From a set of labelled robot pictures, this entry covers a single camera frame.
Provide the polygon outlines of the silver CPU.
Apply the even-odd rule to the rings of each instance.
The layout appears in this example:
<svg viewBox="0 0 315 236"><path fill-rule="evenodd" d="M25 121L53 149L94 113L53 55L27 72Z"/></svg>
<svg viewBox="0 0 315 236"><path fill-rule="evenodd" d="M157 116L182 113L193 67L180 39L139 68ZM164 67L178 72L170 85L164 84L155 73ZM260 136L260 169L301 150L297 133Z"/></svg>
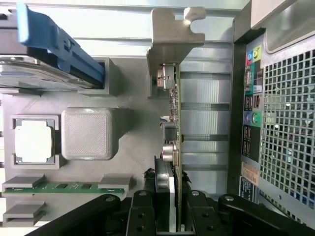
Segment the silver CPU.
<svg viewBox="0 0 315 236"><path fill-rule="evenodd" d="M17 163L44 164L53 157L53 129L44 120L22 120L15 127Z"/></svg>

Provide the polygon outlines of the green RAM stick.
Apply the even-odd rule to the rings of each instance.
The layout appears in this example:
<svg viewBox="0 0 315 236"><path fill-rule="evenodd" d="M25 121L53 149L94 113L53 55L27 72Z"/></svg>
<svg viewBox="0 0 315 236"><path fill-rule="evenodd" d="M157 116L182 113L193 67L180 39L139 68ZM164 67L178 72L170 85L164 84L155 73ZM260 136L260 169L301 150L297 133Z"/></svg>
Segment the green RAM stick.
<svg viewBox="0 0 315 236"><path fill-rule="evenodd" d="M97 182L41 182L35 187L9 187L5 194L36 193L86 193L86 194L123 194L123 188L100 188Z"/></svg>

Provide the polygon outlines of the open black PC case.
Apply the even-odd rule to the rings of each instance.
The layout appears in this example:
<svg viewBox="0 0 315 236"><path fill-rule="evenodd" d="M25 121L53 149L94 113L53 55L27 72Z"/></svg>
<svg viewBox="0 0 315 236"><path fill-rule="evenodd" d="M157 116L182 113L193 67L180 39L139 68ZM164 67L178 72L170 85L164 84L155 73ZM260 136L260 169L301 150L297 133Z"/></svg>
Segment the open black PC case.
<svg viewBox="0 0 315 236"><path fill-rule="evenodd" d="M229 184L315 229L315 0L249 0L232 65Z"/></svg>

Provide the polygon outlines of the grey parts rack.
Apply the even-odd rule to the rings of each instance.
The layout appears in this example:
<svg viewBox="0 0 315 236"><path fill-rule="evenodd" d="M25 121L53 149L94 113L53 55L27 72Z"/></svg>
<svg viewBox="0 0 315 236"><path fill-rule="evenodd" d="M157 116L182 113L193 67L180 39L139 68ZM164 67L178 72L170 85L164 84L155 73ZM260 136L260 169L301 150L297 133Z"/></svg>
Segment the grey parts rack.
<svg viewBox="0 0 315 236"><path fill-rule="evenodd" d="M41 182L97 182L133 191L160 151L158 105L147 99L147 65L137 58L98 58L107 89L34 90L0 88L6 200L5 227L35 227L100 196L86 193L5 194L9 187ZM15 127L44 120L53 129L48 163L17 163Z"/></svg>

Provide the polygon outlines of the hard disk in blue carrier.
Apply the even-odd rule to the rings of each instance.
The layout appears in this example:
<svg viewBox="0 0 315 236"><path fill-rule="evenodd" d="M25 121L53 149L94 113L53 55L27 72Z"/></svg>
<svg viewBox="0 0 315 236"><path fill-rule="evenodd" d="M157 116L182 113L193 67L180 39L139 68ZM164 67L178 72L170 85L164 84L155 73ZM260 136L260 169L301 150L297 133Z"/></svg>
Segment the hard disk in blue carrier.
<svg viewBox="0 0 315 236"><path fill-rule="evenodd" d="M0 13L0 88L103 89L105 68L49 16L16 4Z"/></svg>

